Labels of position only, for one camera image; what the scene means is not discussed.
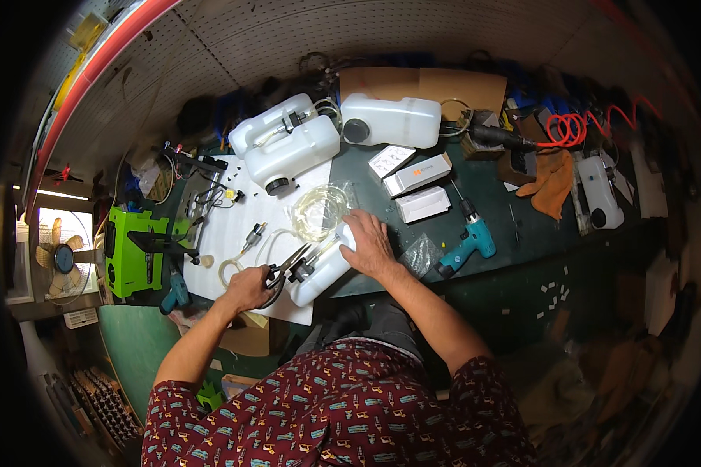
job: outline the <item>person's left hand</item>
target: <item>person's left hand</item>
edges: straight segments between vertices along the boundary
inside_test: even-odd
[[[217,303],[234,311],[234,315],[248,312],[262,306],[273,295],[273,290],[265,287],[265,279],[270,267],[248,267],[231,276],[229,290],[218,297]]]

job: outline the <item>green heater housing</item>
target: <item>green heater housing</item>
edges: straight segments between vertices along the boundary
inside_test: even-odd
[[[163,253],[146,253],[128,238],[128,232],[166,233],[169,218],[151,220],[151,212],[109,211],[104,240],[107,284],[119,298],[133,292],[161,289]]]

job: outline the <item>maroon patterned shirt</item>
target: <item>maroon patterned shirt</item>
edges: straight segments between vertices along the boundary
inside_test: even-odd
[[[422,386],[420,363],[343,339],[294,357],[207,413],[177,381],[151,391],[142,464],[535,465],[514,396],[493,361],[468,361],[449,401]]]

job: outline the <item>white foam sheet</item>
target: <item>white foam sheet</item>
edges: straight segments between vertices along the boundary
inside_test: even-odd
[[[183,275],[187,283],[187,289],[193,294],[215,300],[224,294],[224,287],[218,279],[218,267],[226,259],[239,254],[247,234],[256,223],[267,222],[262,240],[244,253],[239,262],[244,267],[253,266],[257,252],[268,236],[276,229],[291,229],[291,221],[285,212],[285,207],[292,206],[308,190],[329,182],[329,169],[332,161],[322,163],[296,177],[296,182],[291,183],[291,189],[280,197],[271,197],[264,188],[252,182],[247,165],[236,156],[224,156],[221,159],[229,163],[228,170],[221,176],[220,182],[229,188],[235,188],[244,192],[244,198],[231,209],[213,208],[208,219],[203,224],[200,235],[203,237],[200,243],[201,255],[213,255],[214,264],[211,267],[196,266],[185,261]],[[281,234],[275,238],[272,247],[262,253],[262,264],[283,263],[296,249],[303,245],[303,241],[294,238],[290,234]],[[224,278],[236,272],[236,267],[226,266]],[[291,323],[309,325],[312,323],[314,304],[298,307],[289,296],[290,289],[298,283],[285,283],[285,288],[275,304],[264,310],[253,310],[255,313],[278,318]]]

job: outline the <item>dark green tabletop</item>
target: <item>dark green tabletop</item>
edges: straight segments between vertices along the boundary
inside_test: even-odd
[[[389,226],[387,232],[396,257],[400,257],[424,232],[444,253],[457,247],[460,234],[464,232],[464,218],[458,206],[460,199],[449,177],[428,185],[438,184],[444,187],[452,204],[449,211],[406,225],[397,212],[395,201],[389,198],[368,168],[368,160],[384,147],[384,144],[370,147],[343,144],[340,154],[333,159],[330,180],[354,182],[359,207],[375,214]],[[457,183],[462,196],[469,197],[480,216],[485,219],[496,246],[496,254],[488,259],[484,259],[477,251],[473,253],[454,277],[562,253],[580,242],[571,196],[564,202],[560,221],[536,211],[532,208],[530,199],[520,199],[514,192],[506,191],[503,182],[496,177],[495,162],[464,160],[457,138],[450,138],[449,142],[442,140],[430,149],[421,149],[410,163],[420,162],[444,151],[449,154],[452,162],[451,178]],[[521,224],[519,247],[516,244],[510,204],[514,219]],[[434,283],[442,278],[431,269],[422,280]],[[344,297],[380,290],[381,285],[374,279],[351,271],[337,281],[329,293],[333,297]]]

